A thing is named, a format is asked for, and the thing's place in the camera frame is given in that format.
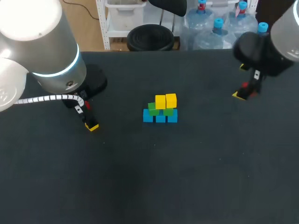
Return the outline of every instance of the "red component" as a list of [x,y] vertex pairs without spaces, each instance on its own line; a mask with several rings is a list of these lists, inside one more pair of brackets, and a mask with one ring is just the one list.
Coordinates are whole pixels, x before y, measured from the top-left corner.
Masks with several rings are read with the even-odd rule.
[[89,104],[89,102],[88,101],[85,101],[85,105],[86,105],[86,107],[87,107],[87,109],[88,110],[90,110],[91,108],[90,108],[90,104]]
[[256,97],[257,95],[258,95],[257,92],[253,92],[250,96],[251,96],[251,97]]
[[242,84],[242,88],[247,88],[248,82]]
[[199,4],[199,6],[197,7],[197,9],[198,9],[199,11],[203,11],[203,10],[206,9],[206,5],[201,3],[201,4]]

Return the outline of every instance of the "plastic water bottle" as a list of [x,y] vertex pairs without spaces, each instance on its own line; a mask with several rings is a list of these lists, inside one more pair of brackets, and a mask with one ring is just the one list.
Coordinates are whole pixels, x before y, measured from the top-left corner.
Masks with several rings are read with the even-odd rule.
[[222,29],[223,19],[217,18],[211,31],[197,35],[194,40],[194,49],[231,49],[236,41],[236,36]]
[[239,2],[240,12],[236,16],[236,12],[229,13],[229,25],[228,30],[235,34],[239,38],[245,32],[257,32],[257,20],[255,16],[246,13],[247,2]]
[[266,22],[260,22],[257,27],[257,34],[264,36],[267,35],[269,25]]
[[206,9],[206,0],[198,0],[198,7],[191,9],[184,17],[181,29],[181,50],[192,50],[194,37],[201,31],[212,28],[214,14]]

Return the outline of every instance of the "cable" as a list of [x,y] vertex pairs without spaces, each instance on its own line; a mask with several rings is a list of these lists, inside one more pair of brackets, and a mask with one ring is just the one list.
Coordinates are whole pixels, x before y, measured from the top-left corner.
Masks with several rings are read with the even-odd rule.
[[89,12],[88,8],[86,8],[84,5],[81,5],[81,4],[78,4],[78,3],[66,2],[65,0],[62,0],[62,1],[63,1],[64,3],[66,3],[66,4],[69,4],[69,5],[76,5],[76,6],[82,6],[82,7],[84,7],[84,8],[88,11],[89,15],[90,15],[94,20],[99,20],[98,18],[93,17],[92,14]]
[[84,106],[84,100],[81,97],[75,95],[51,95],[51,96],[43,96],[43,97],[34,97],[28,99],[19,99],[15,104],[31,104],[36,102],[43,102],[49,100],[60,100],[60,99],[70,99],[78,101],[80,107]]

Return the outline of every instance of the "blue block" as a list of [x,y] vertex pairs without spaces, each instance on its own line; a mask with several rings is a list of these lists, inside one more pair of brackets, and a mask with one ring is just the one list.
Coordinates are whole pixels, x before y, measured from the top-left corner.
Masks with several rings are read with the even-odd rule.
[[173,115],[167,117],[168,123],[177,123],[178,122],[178,110],[173,110]]
[[150,116],[148,109],[143,109],[143,122],[153,123],[154,117]]
[[165,123],[166,116],[163,115],[163,110],[160,110],[159,115],[156,116],[156,123]]

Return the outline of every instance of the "wooden floor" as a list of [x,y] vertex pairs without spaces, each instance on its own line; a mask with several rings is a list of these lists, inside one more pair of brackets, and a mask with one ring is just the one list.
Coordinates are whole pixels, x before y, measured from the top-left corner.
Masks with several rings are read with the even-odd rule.
[[[100,23],[90,17],[87,10],[81,6],[61,4],[70,23],[74,36],[81,51],[104,51]],[[96,0],[65,0],[66,2],[84,5],[93,17],[98,18]]]

